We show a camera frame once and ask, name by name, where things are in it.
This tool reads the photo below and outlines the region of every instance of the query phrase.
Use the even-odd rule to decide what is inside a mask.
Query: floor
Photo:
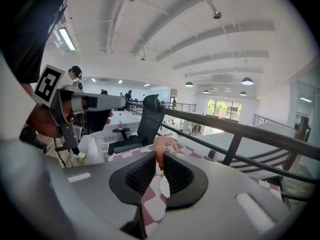
[[[55,151],[54,139],[51,137],[43,136],[41,134],[39,134],[38,138],[39,138],[39,140],[41,140],[42,142],[46,142],[46,144],[47,144],[46,155],[57,158],[60,162],[61,167],[64,168],[63,163],[61,162],[57,152]],[[57,140],[57,145],[61,146],[62,144],[61,144],[60,139],[56,139],[56,140]],[[75,158],[73,156],[72,151],[70,151],[70,153],[67,150],[61,151],[60,156],[63,159],[67,168],[84,166],[86,164],[85,158],[84,159]],[[302,176],[312,177],[311,173],[308,171],[306,166],[299,164],[300,158],[301,158],[300,156],[297,157],[295,163],[292,165],[292,167],[290,169],[290,172],[297,173]],[[290,194],[294,194],[294,195],[298,195],[298,196],[311,196],[313,191],[315,190],[314,184],[298,181],[295,179],[284,177],[284,182],[286,185],[286,190]],[[289,199],[288,201],[289,201],[290,209],[292,211],[305,204],[305,202],[296,201],[296,200],[292,200],[292,199]]]

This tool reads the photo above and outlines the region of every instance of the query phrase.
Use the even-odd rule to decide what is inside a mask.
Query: office chair
[[[109,145],[109,156],[113,155],[114,153],[118,154],[128,150],[151,145],[154,142],[156,134],[165,117],[165,113],[162,111],[157,94],[145,97],[143,100],[143,106],[142,118],[137,135],[132,135],[128,139],[126,132],[130,131],[129,128],[114,129],[114,133],[122,134],[123,141],[114,142]]]

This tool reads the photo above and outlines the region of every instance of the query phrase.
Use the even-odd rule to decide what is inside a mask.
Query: person's hand
[[[24,90],[32,97],[32,92],[33,89],[30,84],[27,83],[22,83],[21,84]],[[72,106],[71,106],[71,101],[64,101],[62,103],[62,110],[65,118],[69,118],[70,115],[72,115]],[[57,125],[53,122],[49,110],[47,107],[39,106],[37,105],[29,115],[26,123],[38,131],[40,134],[48,136],[48,137],[53,137],[53,138],[59,138],[59,132],[58,132],[58,127]],[[110,119],[107,119],[106,125],[110,124],[111,121]]]

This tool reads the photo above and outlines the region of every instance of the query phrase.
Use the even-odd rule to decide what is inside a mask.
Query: ceiling
[[[106,84],[106,85],[122,85],[122,86],[145,88],[145,89],[151,89],[151,88],[159,87],[159,85],[153,84],[153,83],[151,83],[148,86],[144,86],[144,85],[149,84],[149,83],[140,82],[140,81],[133,81],[133,80],[122,80],[122,79],[109,78],[109,77],[84,76],[84,77],[82,77],[82,81],[83,82],[93,82],[92,78],[96,81],[96,83]]]
[[[259,85],[281,17],[275,3],[211,1],[221,19],[213,18],[206,0],[67,0],[63,26],[83,58],[145,58],[199,87],[241,86],[248,76]],[[50,49],[66,49],[53,45],[54,39]],[[132,79],[139,76],[132,72]]]

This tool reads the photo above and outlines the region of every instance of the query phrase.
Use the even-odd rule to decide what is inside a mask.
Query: chair armrest
[[[128,131],[130,131],[129,128],[123,128],[121,130],[117,128],[112,130],[113,133],[121,133],[121,132],[128,132]]]
[[[134,150],[134,149],[137,149],[137,148],[141,148],[143,146],[144,145],[142,145],[142,143],[137,143],[137,144],[132,144],[132,145],[128,145],[128,146],[115,147],[113,151],[114,151],[115,154],[119,154],[119,153],[126,152],[126,151],[129,151],[129,150]]]

